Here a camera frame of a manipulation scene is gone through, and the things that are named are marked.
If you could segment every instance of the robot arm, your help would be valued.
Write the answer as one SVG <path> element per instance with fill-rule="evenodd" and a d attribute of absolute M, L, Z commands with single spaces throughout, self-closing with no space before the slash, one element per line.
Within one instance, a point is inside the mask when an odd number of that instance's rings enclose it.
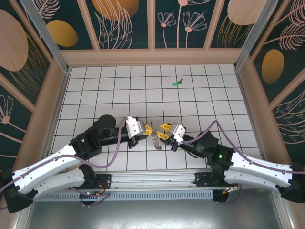
<path fill-rule="evenodd" d="M 216 185 L 248 184 L 280 193 L 287 200 L 304 203 L 305 177 L 301 165 L 275 164 L 242 155 L 233 148 L 218 144 L 218 139 L 210 131 L 205 135 L 200 133 L 198 137 L 203 136 L 192 142 L 194 138 L 185 134 L 186 128 L 182 125 L 164 124 L 161 128 L 171 136 L 157 134 L 162 142 L 172 146 L 172 151 L 181 148 L 191 155 L 207 158 L 207 165 L 212 168 L 210 179 Z"/>
<path fill-rule="evenodd" d="M 3 191 L 9 212 L 17 212 L 26 208 L 32 203 L 33 198 L 38 198 L 46 193 L 69 187 L 90 187 L 95 182 L 96 175 L 88 165 L 81 165 L 68 173 L 55 174 L 69 167 L 79 166 L 81 164 L 80 159 L 88 160 L 100 154 L 102 146 L 118 143 L 119 128 L 115 126 L 116 120 L 114 117 L 103 115 L 93 123 L 92 127 L 77 135 L 57 153 L 14 172 L 11 170 L 2 171 L 0 173 L 2 186 L 21 178 Z M 146 131 L 144 122 L 139 121 L 137 117 L 128 117 L 125 120 L 124 127 L 121 128 L 120 142 L 127 142 L 131 149 L 140 140 L 146 139 L 148 135 L 149 131 Z M 37 166 L 40 167 L 26 176 L 23 175 Z"/>

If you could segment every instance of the flower illustration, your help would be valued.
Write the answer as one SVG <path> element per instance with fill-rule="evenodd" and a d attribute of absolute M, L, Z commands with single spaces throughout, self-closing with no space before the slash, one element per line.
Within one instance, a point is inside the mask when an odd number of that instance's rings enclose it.
<path fill-rule="evenodd" d="M 0 95 L 0 123 L 10 122 L 10 114 L 13 109 L 14 100 L 8 96 L 7 102 L 3 95 Z"/>
<path fill-rule="evenodd" d="M 166 40 L 165 40 L 165 34 L 164 34 L 164 28 L 167 27 L 167 26 L 172 26 L 172 25 L 175 25 L 177 24 L 177 21 L 174 20 L 175 17 L 173 16 L 173 13 L 165 13 L 163 15 L 163 13 L 158 13 L 158 19 L 159 19 L 159 22 L 162 26 L 162 30 L 163 30 L 163 39 L 164 39 L 164 44 L 165 44 L 165 48 L 167 48 L 167 45 L 166 45 Z"/>
<path fill-rule="evenodd" d="M 187 48 L 187 38 L 189 32 L 205 30 L 207 28 L 207 24 L 205 22 L 204 13 L 193 13 L 190 17 L 190 12 L 183 14 L 183 22 L 186 31 L 186 40 L 185 47 Z"/>
<path fill-rule="evenodd" d="M 186 6 L 186 5 L 199 5 L 209 2 L 210 0 L 178 0 L 179 5 Z"/>
<path fill-rule="evenodd" d="M 14 104 L 14 100 L 11 97 L 8 96 L 7 100 L 5 100 L 4 95 L 0 95 L 0 124 L 9 124 L 9 125 L 15 127 L 16 129 L 25 132 L 25 130 L 10 123 L 10 115 L 11 115 L 11 111 L 13 109 L 13 104 Z M 16 138 L 6 135 L 2 132 L 0 132 L 0 135 L 4 136 L 10 140 L 13 140 L 15 142 L 19 142 L 19 143 L 22 142 Z"/>

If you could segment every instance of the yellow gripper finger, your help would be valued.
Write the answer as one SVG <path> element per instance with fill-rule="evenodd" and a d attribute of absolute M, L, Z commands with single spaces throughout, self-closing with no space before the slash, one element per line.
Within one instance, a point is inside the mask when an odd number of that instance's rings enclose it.
<path fill-rule="evenodd" d="M 161 125 L 160 128 L 165 131 L 170 131 L 171 126 L 172 126 L 172 124 L 165 123 L 165 124 Z"/>
<path fill-rule="evenodd" d="M 145 129 L 146 129 L 146 131 L 144 132 L 144 135 L 151 135 L 152 134 L 153 129 L 149 125 L 145 124 Z"/>
<path fill-rule="evenodd" d="M 158 135 L 158 138 L 163 139 L 163 140 L 167 140 L 169 138 L 168 135 L 163 134 L 163 133 L 161 133 L 159 131 L 157 131 L 157 135 Z"/>

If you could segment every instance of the ventilation grille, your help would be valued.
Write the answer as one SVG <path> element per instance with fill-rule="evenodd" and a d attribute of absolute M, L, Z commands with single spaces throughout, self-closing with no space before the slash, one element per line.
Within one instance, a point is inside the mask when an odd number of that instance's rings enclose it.
<path fill-rule="evenodd" d="M 177 199 L 213 199 L 212 190 L 194 190 L 194 191 L 141 191 L 141 192 L 112 192 L 106 201 L 119 200 L 177 200 Z M 99 200 L 101 197 L 86 197 L 83 201 Z M 48 201 L 79 201 L 78 193 L 55 193 L 45 195 L 37 202 Z"/>

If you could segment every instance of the white tile floor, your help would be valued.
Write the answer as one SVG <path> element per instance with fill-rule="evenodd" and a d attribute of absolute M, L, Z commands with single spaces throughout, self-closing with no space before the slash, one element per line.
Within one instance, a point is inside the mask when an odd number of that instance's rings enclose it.
<path fill-rule="evenodd" d="M 172 83 L 183 79 L 182 84 Z M 261 158 L 233 66 L 153 65 L 73 68 L 64 98 L 51 152 L 56 152 L 102 115 L 117 119 L 138 116 L 155 128 L 169 122 L 182 123 L 196 137 L 217 119 L 230 139 L 250 156 Z M 220 144 L 230 146 L 218 127 L 211 129 Z M 129 150 L 121 144 L 115 162 L 96 171 L 131 171 L 206 168 L 206 161 L 183 150 L 170 151 L 162 143 L 156 151 L 148 137 Z M 115 146 L 105 146 L 90 159 L 105 165 Z"/>

